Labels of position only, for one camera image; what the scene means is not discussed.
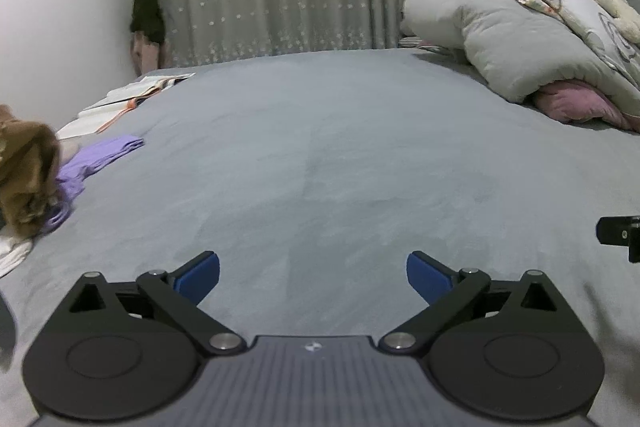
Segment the pink pillow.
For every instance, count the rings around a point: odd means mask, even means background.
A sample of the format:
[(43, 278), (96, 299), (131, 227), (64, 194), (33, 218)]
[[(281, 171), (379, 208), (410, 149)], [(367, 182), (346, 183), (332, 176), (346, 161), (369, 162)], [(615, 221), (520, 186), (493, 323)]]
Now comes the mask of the pink pillow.
[(578, 80), (555, 81), (532, 95), (536, 109), (562, 122), (585, 124), (602, 120), (612, 127), (639, 132), (639, 118), (623, 113), (601, 91)]

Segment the white garment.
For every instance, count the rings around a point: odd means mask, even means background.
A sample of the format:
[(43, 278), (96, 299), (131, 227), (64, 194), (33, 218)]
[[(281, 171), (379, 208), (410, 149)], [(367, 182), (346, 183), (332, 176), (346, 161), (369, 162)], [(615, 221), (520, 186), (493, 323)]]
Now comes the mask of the white garment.
[(0, 277), (5, 277), (15, 270), (30, 254), (34, 242), (31, 239), (20, 239), (8, 227), (0, 232)]

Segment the purple garment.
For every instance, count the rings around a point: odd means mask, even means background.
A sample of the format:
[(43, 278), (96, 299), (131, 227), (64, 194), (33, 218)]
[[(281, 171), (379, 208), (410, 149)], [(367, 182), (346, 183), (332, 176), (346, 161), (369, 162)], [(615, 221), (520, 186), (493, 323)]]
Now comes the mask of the purple garment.
[(85, 179), (143, 145), (144, 140), (140, 136), (123, 135), (81, 147), (58, 172), (58, 193), (49, 207), (41, 234), (53, 232), (70, 217), (73, 201), (84, 191)]

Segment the white plush toy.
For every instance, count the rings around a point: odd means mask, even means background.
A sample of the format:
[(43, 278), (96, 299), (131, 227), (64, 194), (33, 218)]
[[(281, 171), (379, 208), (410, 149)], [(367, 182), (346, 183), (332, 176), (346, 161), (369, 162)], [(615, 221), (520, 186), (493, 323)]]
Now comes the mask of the white plush toy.
[(618, 32), (630, 43), (640, 42), (640, 15), (627, 0), (594, 0), (612, 17)]

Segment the brown fluffy garment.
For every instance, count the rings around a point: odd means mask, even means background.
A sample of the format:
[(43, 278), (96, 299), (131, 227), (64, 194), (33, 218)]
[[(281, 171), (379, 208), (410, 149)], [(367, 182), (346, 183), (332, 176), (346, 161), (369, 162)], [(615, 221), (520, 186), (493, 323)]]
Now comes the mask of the brown fluffy garment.
[(42, 122), (16, 118), (1, 105), (1, 217), (21, 239), (38, 235), (58, 196), (60, 143)]

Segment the grey folded duvet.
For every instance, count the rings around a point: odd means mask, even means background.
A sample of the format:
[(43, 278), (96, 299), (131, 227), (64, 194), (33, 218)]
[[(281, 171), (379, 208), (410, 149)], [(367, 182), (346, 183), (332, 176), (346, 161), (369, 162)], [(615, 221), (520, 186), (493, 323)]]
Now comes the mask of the grey folded duvet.
[(405, 0), (404, 17), (422, 40), (463, 51), (506, 101), (521, 103), (547, 84), (579, 80), (626, 116), (639, 116), (638, 87), (564, 23), (515, 0)]

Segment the printed grey pillow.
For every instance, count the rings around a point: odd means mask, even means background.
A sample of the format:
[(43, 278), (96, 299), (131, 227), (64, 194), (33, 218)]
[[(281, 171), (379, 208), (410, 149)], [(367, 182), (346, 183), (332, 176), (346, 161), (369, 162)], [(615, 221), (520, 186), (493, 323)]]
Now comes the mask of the printed grey pillow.
[(600, 60), (639, 87), (639, 47), (620, 31), (620, 24), (597, 0), (540, 0)]

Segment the open book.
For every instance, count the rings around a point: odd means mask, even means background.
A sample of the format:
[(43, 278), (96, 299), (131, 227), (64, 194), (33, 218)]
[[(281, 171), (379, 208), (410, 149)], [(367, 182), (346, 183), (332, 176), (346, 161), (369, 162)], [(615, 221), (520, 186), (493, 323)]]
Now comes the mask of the open book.
[(56, 136), (59, 140), (98, 134), (111, 127), (120, 117), (132, 112), (152, 96), (162, 93), (192, 77), (192, 74), (151, 75), (114, 89), (102, 100), (84, 108), (77, 117), (62, 127)]

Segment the grey bed sheet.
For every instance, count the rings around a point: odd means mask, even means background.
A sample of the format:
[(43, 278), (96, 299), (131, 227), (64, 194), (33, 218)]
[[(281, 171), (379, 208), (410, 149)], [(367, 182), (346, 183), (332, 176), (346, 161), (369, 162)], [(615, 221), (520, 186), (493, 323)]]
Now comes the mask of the grey bed sheet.
[(638, 424), (639, 270), (594, 234), (639, 210), (637, 135), (560, 124), (409, 50), (200, 67), (107, 130), (125, 134), (140, 150), (1, 282), (3, 425), (34, 420), (21, 361), (79, 275), (129, 281), (206, 249), (221, 279), (203, 308), (247, 336), (384, 334), (423, 306), (411, 251), (503, 280), (541, 269), (604, 354), (592, 417)]

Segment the pink hanging garment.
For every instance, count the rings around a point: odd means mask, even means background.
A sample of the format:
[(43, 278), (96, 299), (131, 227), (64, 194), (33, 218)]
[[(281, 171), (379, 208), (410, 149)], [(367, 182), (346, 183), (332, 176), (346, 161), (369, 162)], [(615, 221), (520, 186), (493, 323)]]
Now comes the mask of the pink hanging garment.
[(134, 72), (140, 77), (165, 67), (166, 44), (152, 42), (143, 32), (135, 32), (131, 37), (130, 55)]

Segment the dark hanging garment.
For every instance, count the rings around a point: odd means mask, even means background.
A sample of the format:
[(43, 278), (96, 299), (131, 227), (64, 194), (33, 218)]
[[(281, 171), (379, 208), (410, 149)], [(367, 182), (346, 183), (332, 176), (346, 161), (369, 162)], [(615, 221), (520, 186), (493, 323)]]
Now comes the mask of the dark hanging garment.
[(152, 43), (163, 44), (166, 29), (160, 0), (134, 0), (129, 28), (133, 34), (141, 32)]

